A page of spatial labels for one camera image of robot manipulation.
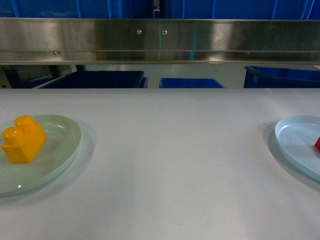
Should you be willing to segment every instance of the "blue crate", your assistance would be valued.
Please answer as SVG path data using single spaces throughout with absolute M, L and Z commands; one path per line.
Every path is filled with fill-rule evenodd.
M 170 19 L 319 20 L 320 0 L 160 0 Z
M 146 85 L 143 71 L 76 71 L 41 89 L 132 89 Z
M 138 83 L 138 89 L 147 89 L 148 88 L 148 78 L 143 77 L 142 80 Z
M 151 0 L 0 0 L 0 17 L 152 18 Z
M 244 88 L 320 88 L 320 71 L 246 66 Z
M 162 78 L 161 89 L 223 89 L 217 80 L 212 78 Z

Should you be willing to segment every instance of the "blue storage box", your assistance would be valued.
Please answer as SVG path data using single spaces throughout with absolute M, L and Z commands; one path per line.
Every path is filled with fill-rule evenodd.
M 41 89 L 132 89 L 146 86 L 143 71 L 77 71 Z
M 162 78 L 161 89 L 223 89 L 217 80 L 212 78 Z
M 152 18 L 152 0 L 0 0 L 0 17 Z
M 319 20 L 320 0 L 160 0 L 162 18 Z
M 320 71 L 246 66 L 244 88 L 320 88 Z

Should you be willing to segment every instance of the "stainless steel panel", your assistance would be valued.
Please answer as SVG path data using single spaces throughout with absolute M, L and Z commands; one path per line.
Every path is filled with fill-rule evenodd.
M 0 64 L 320 63 L 320 21 L 0 18 Z

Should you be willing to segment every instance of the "white table surface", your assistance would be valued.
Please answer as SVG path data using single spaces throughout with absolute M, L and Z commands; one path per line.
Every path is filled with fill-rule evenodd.
M 320 239 L 320 183 L 273 134 L 320 116 L 320 89 L 7 89 L 0 105 L 0 124 L 56 114 L 83 134 L 61 175 L 0 198 L 0 239 Z

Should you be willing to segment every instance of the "light blue plate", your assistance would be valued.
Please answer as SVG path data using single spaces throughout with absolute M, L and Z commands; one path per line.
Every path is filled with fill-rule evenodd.
M 11 163 L 0 148 L 0 197 L 20 194 L 39 187 L 63 172 L 79 151 L 81 130 L 65 116 L 33 116 L 47 136 L 31 163 Z M 13 122 L 0 125 L 0 133 Z
M 315 147 L 320 137 L 320 117 L 286 117 L 276 124 L 274 132 L 284 157 L 301 172 L 320 182 L 320 151 Z

